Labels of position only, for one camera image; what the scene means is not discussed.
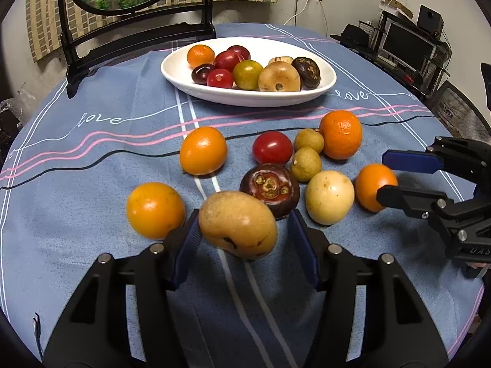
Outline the operator right hand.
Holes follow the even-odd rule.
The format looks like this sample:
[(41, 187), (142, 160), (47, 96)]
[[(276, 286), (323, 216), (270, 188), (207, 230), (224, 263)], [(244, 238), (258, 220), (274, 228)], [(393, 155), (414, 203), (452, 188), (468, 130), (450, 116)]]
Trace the operator right hand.
[(466, 262), (466, 264), (469, 267), (472, 267), (473, 269), (489, 268), (489, 266), (490, 266), (490, 263), (472, 263), (472, 262)]

